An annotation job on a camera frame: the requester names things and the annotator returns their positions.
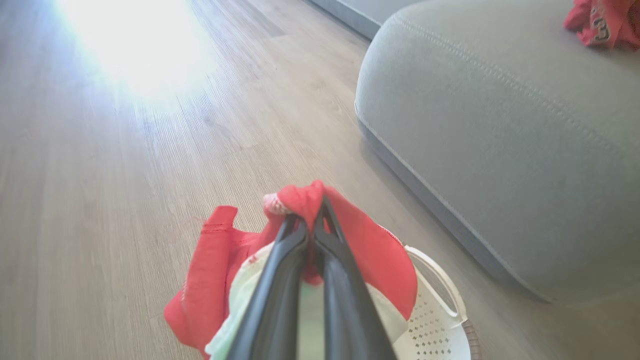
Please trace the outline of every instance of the stitching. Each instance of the stitching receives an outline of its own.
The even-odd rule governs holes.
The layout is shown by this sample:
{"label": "stitching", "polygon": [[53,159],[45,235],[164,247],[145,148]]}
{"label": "stitching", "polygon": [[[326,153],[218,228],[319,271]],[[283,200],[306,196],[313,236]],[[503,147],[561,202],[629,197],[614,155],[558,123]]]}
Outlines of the stitching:
{"label": "stitching", "polygon": [[229,229],[229,224],[209,224],[202,227],[202,230],[200,230],[200,234],[223,233],[225,231],[228,231]]}
{"label": "stitching", "polygon": [[518,78],[514,74],[511,74],[504,69],[500,69],[496,65],[481,62],[481,60],[477,56],[471,55],[470,52],[462,48],[461,45],[454,44],[451,41],[424,29],[420,25],[412,24],[399,14],[395,14],[391,19],[396,20],[406,29],[413,31],[418,35],[422,35],[424,38],[428,38],[433,44],[443,49],[449,50],[450,52],[458,55],[460,58],[469,61],[471,64],[475,65],[476,68],[484,71],[485,74],[493,77],[494,79],[500,80],[503,84],[507,85],[513,90],[527,95],[529,98],[535,100],[539,105],[544,106],[548,111],[551,111],[553,114],[560,117],[567,124],[574,127],[575,129],[578,129],[585,139],[595,141],[598,145],[602,146],[606,152],[612,154],[614,157],[618,159],[623,157],[623,154],[621,153],[619,148],[612,146],[600,134],[578,122],[573,117],[567,115],[571,112],[566,108],[566,106],[563,106],[556,100],[546,98],[540,90],[531,87],[530,85],[526,85],[520,78]]}

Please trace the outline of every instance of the laminate flooring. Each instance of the laminate flooring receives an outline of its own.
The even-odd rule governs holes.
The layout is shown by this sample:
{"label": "laminate flooring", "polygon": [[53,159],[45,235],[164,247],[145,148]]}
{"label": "laminate flooring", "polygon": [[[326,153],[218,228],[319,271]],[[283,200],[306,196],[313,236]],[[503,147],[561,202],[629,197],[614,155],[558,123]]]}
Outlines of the laminate flooring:
{"label": "laminate flooring", "polygon": [[504,289],[372,154],[367,45],[305,0],[0,1],[0,359],[198,359],[162,312],[200,219],[314,179],[450,273],[486,359],[640,359],[640,291]]}

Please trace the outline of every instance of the clothing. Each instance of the clothing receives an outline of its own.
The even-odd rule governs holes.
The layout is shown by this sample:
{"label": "clothing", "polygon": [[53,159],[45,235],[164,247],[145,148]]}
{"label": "clothing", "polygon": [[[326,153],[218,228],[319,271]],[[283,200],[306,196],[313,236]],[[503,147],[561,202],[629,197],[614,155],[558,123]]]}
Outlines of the clothing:
{"label": "clothing", "polygon": [[[229,315],[230,287],[244,261],[273,242],[287,213],[295,213],[313,224],[323,196],[332,203],[362,277],[386,297],[405,319],[409,319],[417,294],[413,264],[403,246],[373,222],[364,212],[321,181],[298,188],[286,186],[264,198],[268,222],[261,233],[233,228],[237,209],[217,207],[206,221],[189,265],[182,289],[164,309],[164,318],[178,340],[204,347]],[[312,266],[304,276],[310,284],[322,279]]]}
{"label": "clothing", "polygon": [[[210,360],[226,359],[253,291],[260,280],[273,243],[247,259],[236,275],[229,293],[229,316],[205,347]],[[391,342],[407,330],[407,321],[380,291],[367,284],[373,304]],[[298,359],[324,359],[324,285],[303,282],[298,318]]]}
{"label": "clothing", "polygon": [[574,0],[564,28],[576,31],[586,46],[640,48],[640,1]]}

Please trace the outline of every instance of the red cloth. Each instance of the red cloth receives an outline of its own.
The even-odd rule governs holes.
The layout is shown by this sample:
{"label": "red cloth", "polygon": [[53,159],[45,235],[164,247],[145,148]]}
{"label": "red cloth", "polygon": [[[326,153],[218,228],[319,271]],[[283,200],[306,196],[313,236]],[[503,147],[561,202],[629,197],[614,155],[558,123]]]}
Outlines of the red cloth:
{"label": "red cloth", "polygon": [[640,1],[574,0],[564,28],[577,32],[586,46],[640,48]]}
{"label": "red cloth", "polygon": [[[229,314],[229,289],[242,263],[275,239],[287,210],[313,224],[323,195],[331,201],[364,281],[380,290],[409,319],[417,278],[403,246],[338,191],[314,181],[303,188],[286,186],[275,197],[275,205],[271,200],[267,204],[266,198],[268,223],[261,233],[234,229],[237,209],[232,206],[214,210],[202,227],[182,289],[164,309],[164,318],[181,343],[197,348],[207,359],[204,347]],[[321,281],[311,268],[305,278],[311,283]]]}

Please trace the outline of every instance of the gray fabric upholstery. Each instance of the gray fabric upholstery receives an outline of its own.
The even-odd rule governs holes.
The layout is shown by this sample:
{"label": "gray fabric upholstery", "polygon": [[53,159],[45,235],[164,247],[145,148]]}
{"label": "gray fabric upholstery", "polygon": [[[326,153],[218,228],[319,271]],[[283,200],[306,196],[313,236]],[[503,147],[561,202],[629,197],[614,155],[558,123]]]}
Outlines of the gray fabric upholstery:
{"label": "gray fabric upholstery", "polygon": [[522,286],[499,262],[497,262],[493,254],[477,238],[469,231],[455,214],[438,200],[426,186],[422,184],[420,179],[406,167],[393,152],[385,146],[380,139],[369,130],[364,123],[358,121],[363,135],[369,143],[374,147],[378,156],[400,177],[404,183],[411,189],[414,194],[422,201],[434,214],[440,222],[446,226],[453,236],[474,255],[475,259],[484,266],[484,268],[503,284],[512,288],[516,288],[525,293],[530,298],[537,301],[546,301],[537,294]]}
{"label": "gray fabric upholstery", "polygon": [[374,38],[356,94],[364,127],[479,262],[566,302],[640,280],[640,58],[584,48],[562,29],[571,5],[405,8]]}

